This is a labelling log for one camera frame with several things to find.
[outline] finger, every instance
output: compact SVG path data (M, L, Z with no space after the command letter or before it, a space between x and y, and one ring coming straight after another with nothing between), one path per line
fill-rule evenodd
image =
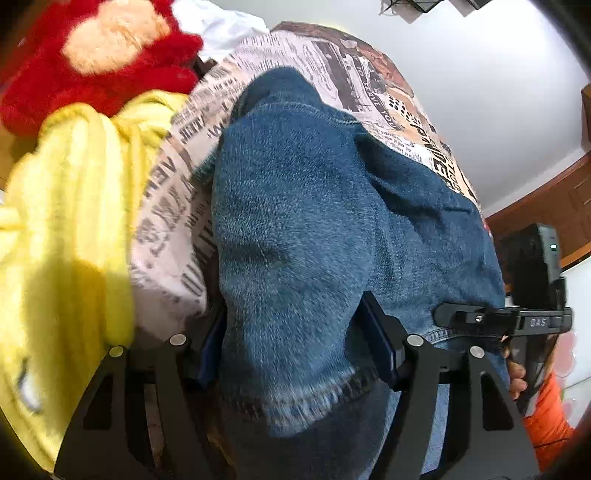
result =
M525 368L523 365L509 362L509 377L512 379L525 377Z
M509 385L510 392L523 392L527 388L527 382L520 378L514 378Z

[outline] black mount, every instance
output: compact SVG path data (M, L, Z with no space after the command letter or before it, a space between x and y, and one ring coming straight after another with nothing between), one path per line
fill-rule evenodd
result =
M569 309L532 312L450 304L441 305L434 316L442 326L495 327L513 335L537 334L539 329L545 329L544 335L559 333L572 321ZM546 325L538 319L547 320ZM522 480L538 474L521 416L482 348L448 351L409 335L397 318L384 314L369 291L353 321L363 330L381 380L401 392L372 480ZM206 439L205 419L191 410L217 377L225 328L222 305L198 330L175 335L154 351L111 349L72 418L56 475L64 480L225 478ZM164 471L154 466L151 453L145 384L155 385L158 398ZM439 384L450 384L443 454L440 467L421 476Z

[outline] hand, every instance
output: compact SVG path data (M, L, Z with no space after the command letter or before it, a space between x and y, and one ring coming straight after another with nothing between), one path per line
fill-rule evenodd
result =
M503 356L505 358L509 358L508 346L503 348ZM513 400L517 400L519 398L519 394L527 388L527 382L523 380L523 377L525 377L525 367L523 367L523 365L509 361L507 363L507 369L509 370L509 379L511 379L511 383L509 384L509 393Z

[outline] red plush toy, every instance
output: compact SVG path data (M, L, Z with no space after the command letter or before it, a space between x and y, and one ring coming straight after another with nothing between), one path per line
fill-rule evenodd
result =
M6 129L27 136L71 103L113 116L148 90L189 93L198 78L187 65L203 40L180 31L171 0L71 0L52 4L23 47L0 114Z

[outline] screw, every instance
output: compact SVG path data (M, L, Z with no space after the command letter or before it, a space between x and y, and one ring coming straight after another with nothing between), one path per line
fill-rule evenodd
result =
M123 347L122 346L114 346L111 350L109 350L109 355L112 356L113 358L117 358L118 356L123 355Z
M185 337L182 333L177 333L176 335L173 335L169 340L170 344L174 346L181 346L186 341L187 337Z
M423 337L418 335L408 335L407 342L412 346L421 346L423 344Z
M470 347L470 354L476 358L482 358L484 356L484 350L479 346Z

